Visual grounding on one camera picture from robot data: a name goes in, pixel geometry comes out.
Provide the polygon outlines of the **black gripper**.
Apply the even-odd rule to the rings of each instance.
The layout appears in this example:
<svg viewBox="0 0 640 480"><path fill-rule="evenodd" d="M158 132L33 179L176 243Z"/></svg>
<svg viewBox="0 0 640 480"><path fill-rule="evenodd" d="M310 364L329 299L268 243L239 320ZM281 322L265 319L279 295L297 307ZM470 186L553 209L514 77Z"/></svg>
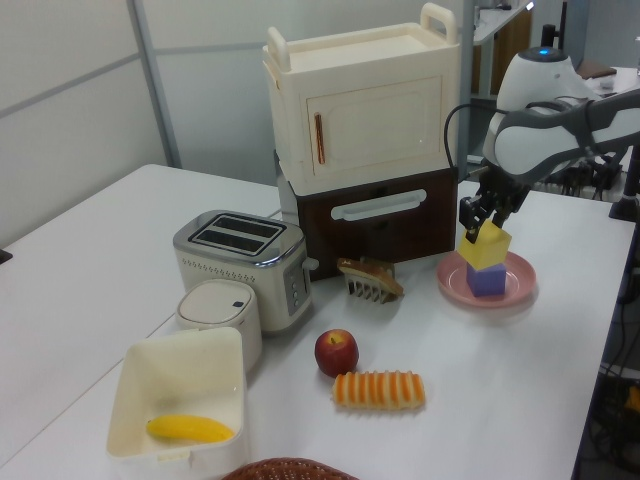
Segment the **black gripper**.
<svg viewBox="0 0 640 480"><path fill-rule="evenodd" d="M479 175L479 190L473 197L459 201L459 222L466 230L465 238L475 244L484 223L484 209L496 210L492 223L503 228L513 210L519 210L529 193L522 184L499 167L484 167Z"/></svg>

